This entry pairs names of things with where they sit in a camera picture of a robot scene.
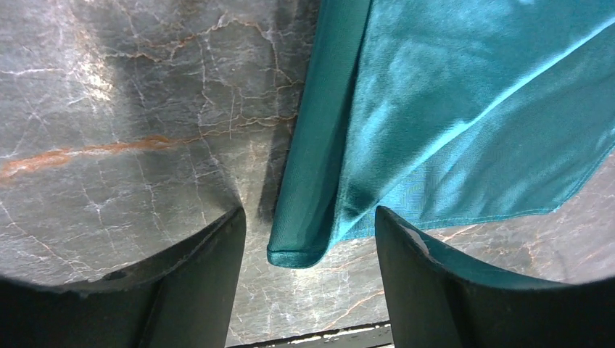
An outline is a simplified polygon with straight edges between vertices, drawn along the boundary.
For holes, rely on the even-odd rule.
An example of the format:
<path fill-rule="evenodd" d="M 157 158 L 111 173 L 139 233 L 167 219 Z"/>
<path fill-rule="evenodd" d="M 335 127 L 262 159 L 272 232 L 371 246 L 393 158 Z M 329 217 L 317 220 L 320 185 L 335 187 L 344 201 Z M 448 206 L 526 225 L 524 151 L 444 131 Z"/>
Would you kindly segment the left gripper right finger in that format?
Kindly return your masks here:
<path fill-rule="evenodd" d="M 614 280 L 547 281 L 471 257 L 376 209 L 396 347 L 612 347 Z"/>

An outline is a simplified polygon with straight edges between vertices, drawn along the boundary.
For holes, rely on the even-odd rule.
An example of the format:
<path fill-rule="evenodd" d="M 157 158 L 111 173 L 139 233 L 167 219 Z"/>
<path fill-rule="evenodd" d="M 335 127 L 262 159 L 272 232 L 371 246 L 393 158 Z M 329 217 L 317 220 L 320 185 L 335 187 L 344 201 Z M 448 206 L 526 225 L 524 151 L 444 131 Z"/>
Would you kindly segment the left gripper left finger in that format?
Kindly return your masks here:
<path fill-rule="evenodd" d="M 241 207 L 98 281 L 1 278 L 3 347 L 223 347 L 246 239 Z"/>

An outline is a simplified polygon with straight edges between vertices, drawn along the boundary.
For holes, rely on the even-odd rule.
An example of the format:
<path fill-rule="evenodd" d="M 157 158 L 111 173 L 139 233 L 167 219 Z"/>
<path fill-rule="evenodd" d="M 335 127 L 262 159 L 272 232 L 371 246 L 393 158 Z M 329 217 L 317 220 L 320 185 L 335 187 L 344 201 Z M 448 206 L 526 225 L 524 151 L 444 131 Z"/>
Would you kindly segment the teal cloth napkin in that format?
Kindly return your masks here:
<path fill-rule="evenodd" d="M 547 214 L 613 150 L 612 1 L 322 1 L 267 258 Z"/>

